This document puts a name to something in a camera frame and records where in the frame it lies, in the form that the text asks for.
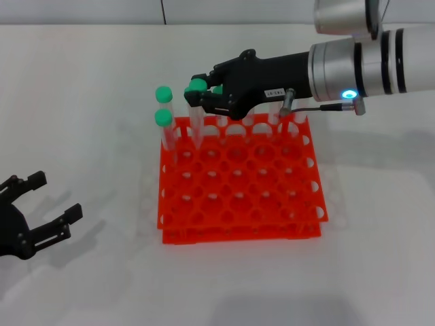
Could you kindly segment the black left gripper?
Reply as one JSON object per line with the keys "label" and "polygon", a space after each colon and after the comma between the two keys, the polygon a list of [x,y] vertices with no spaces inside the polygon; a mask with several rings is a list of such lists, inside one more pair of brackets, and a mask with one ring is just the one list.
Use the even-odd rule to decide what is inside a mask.
{"label": "black left gripper", "polygon": [[82,206],[75,204],[60,217],[29,230],[24,215],[12,204],[29,191],[47,184],[46,174],[37,171],[27,179],[12,175],[1,184],[1,256],[21,260],[71,237],[69,226],[83,217]]}

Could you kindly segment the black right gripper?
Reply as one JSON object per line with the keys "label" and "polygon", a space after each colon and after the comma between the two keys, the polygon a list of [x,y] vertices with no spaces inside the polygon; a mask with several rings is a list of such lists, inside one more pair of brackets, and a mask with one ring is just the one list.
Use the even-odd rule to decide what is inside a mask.
{"label": "black right gripper", "polygon": [[308,68],[308,52],[258,58],[255,50],[248,49],[239,57],[216,64],[209,74],[191,77],[203,80],[207,88],[222,85],[223,94],[190,90],[184,98],[205,113],[241,120],[259,104],[282,101],[285,92],[280,90],[292,89],[297,99],[312,97]]}

